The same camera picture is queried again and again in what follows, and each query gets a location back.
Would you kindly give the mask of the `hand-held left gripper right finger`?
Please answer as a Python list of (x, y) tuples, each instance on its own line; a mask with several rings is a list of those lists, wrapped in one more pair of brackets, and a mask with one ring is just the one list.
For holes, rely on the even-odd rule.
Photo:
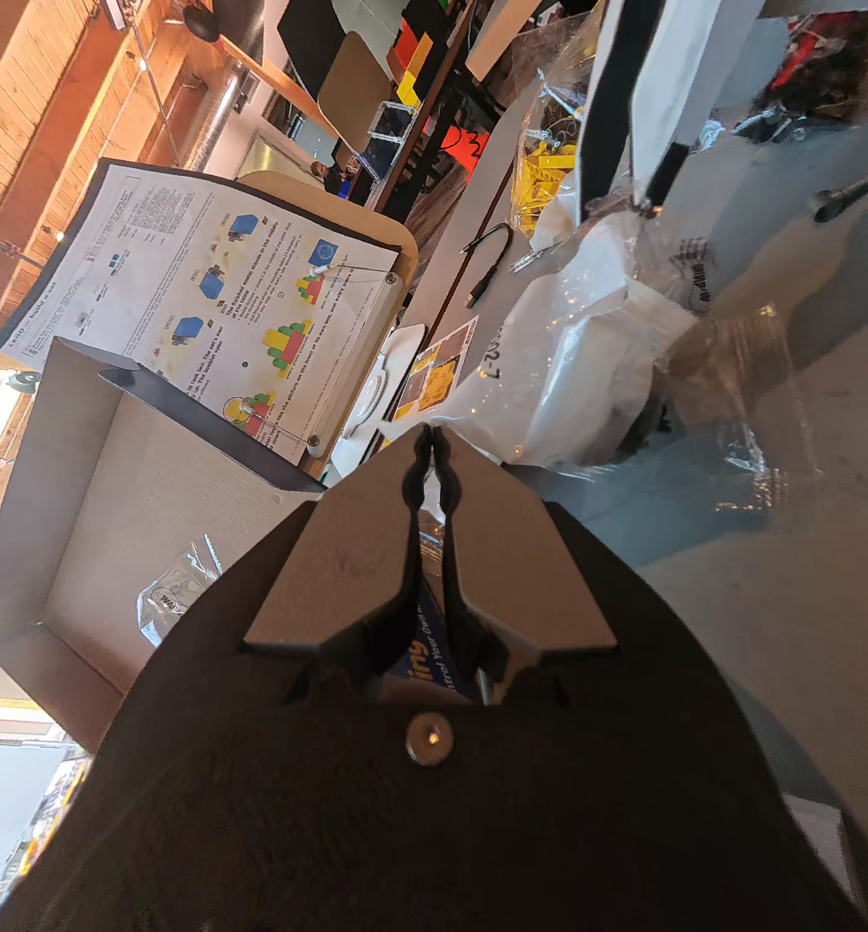
[(445, 623), (461, 675), (508, 685), (527, 667), (614, 651), (544, 501), (455, 432), (434, 428), (432, 441)]

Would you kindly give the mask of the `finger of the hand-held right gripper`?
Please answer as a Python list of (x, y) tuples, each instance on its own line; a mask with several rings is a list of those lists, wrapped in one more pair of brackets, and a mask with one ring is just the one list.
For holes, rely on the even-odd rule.
[(631, 98), (631, 178), (644, 213), (663, 206), (764, 5), (664, 2)]
[(578, 142), (580, 212), (610, 192), (626, 146), (632, 97), (662, 10), (662, 1), (605, 5)]

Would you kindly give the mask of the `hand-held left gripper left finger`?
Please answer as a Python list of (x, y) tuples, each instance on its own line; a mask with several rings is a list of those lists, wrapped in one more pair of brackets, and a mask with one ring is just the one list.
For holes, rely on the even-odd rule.
[(386, 673), (414, 639), (422, 560), (418, 511), (432, 455), (408, 430), (327, 491), (248, 629), (246, 645), (349, 674)]

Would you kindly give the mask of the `clear bag black red parts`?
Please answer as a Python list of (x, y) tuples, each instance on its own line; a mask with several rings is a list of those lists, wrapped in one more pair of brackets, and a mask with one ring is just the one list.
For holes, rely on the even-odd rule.
[(794, 18), (777, 74), (755, 102), (757, 143), (868, 121), (868, 10)]

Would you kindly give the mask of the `clear bag of dark parts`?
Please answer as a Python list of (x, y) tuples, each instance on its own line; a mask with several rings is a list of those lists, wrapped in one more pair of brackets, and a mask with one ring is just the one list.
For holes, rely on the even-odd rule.
[(772, 305), (696, 313), (693, 259), (610, 196), (544, 250), (481, 361), (426, 419), (506, 465), (765, 512), (820, 472)]

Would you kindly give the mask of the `yellow black sticker sheet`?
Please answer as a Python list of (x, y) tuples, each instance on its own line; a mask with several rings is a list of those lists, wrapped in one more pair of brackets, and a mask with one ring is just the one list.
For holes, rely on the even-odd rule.
[(396, 399), (392, 422), (431, 411), (445, 401), (460, 378), (477, 322), (475, 316), (416, 356)]

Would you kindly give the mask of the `clear bag of yellow parts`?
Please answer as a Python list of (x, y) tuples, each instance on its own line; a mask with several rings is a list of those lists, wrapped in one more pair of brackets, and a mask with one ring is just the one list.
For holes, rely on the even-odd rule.
[(513, 227), (542, 249), (566, 238), (578, 222), (578, 144), (594, 58), (538, 69), (518, 139), (511, 183)]

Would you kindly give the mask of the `large clear plastic bag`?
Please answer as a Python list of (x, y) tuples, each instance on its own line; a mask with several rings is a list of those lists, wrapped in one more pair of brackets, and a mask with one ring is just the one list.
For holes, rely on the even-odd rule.
[(222, 573), (210, 537), (192, 542), (176, 561), (137, 597), (137, 625), (153, 647), (159, 647), (195, 601)]

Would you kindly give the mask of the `orange object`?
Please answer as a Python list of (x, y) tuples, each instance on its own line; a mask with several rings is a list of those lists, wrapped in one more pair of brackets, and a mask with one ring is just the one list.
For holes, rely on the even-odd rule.
[(470, 176), (475, 171), (490, 135), (452, 125), (440, 144), (440, 150), (454, 159)]

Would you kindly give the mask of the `blue robot kit box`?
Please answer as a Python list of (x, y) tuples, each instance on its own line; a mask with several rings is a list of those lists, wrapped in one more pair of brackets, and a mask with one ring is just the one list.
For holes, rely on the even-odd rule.
[(56, 341), (0, 507), (0, 667), (96, 753), (149, 658), (139, 593), (206, 535), (227, 569), (318, 495), (160, 377)]

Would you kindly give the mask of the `black axle rod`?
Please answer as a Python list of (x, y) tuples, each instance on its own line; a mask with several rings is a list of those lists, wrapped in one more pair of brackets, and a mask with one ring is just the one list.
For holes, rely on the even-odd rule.
[(828, 224), (866, 196), (868, 176), (836, 190), (819, 191), (810, 201), (809, 219), (816, 225)]

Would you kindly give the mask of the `yellow box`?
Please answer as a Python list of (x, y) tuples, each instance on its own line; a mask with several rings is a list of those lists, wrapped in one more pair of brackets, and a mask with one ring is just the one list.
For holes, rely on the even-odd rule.
[(410, 60), (405, 64), (403, 76), (395, 91), (397, 99), (404, 106), (414, 111), (417, 111), (421, 104), (416, 92), (416, 82), (426, 64), (432, 47), (433, 39), (425, 32), (422, 38), (417, 41)]

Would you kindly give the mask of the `white flat stand base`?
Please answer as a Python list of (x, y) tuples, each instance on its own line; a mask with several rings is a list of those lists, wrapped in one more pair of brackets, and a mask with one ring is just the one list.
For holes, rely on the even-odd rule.
[(371, 426), (381, 422), (426, 338), (427, 327), (415, 324), (398, 327), (384, 341), (358, 391), (340, 435), (341, 441), (368, 436)]

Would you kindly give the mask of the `cardboard sign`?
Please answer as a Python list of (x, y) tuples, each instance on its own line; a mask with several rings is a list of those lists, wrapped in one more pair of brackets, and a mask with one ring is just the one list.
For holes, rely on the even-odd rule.
[(391, 94), (391, 79), (365, 40), (347, 32), (317, 102), (323, 118), (354, 155), (369, 145), (379, 108)]

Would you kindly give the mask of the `toy brick instruction poster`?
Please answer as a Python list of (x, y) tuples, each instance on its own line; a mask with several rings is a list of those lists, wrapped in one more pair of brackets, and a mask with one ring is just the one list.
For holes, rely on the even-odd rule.
[(325, 459), (416, 271), (400, 222), (273, 171), (102, 158), (0, 350), (123, 356), (294, 465)]

